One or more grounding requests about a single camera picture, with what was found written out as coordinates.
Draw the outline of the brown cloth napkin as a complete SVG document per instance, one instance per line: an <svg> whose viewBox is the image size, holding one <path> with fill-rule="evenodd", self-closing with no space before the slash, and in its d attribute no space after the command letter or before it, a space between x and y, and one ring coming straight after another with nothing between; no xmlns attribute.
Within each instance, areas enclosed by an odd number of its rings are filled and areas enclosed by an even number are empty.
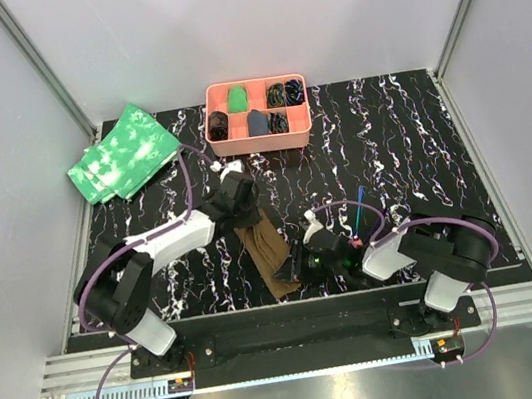
<svg viewBox="0 0 532 399"><path fill-rule="evenodd" d="M261 220L255 226L236 228L234 231L247 249L269 292L275 299L280 300L287 294L299 290L301 284L283 282L274 278L290 256L290 246L270 221L264 209L259 209L259 215Z"/></svg>

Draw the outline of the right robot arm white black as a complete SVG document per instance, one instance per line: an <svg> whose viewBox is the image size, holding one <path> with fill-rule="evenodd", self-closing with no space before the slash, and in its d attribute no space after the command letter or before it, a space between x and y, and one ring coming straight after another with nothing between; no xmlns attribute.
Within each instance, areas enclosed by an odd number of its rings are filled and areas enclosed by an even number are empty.
<svg viewBox="0 0 532 399"><path fill-rule="evenodd" d="M317 284L339 276L346 285L380 286L408 266L427 281L419 308L423 324L443 330L454 320L465 291L485 281L498 253L494 224L452 212L416 212L376 243L365 246L321 228L295 242L272 278Z"/></svg>

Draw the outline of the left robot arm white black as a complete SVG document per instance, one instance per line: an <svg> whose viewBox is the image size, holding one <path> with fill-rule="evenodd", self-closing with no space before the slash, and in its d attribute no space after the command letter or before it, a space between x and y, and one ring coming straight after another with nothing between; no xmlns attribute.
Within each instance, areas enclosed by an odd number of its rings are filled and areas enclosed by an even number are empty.
<svg viewBox="0 0 532 399"><path fill-rule="evenodd" d="M257 196L252 176L227 171L184 218L141 235L101 240L73 294L81 322L86 316L95 318L108 332L145 348L160 370L177 371L185 360L184 346L177 332L149 308L152 278L181 256L258 224Z"/></svg>

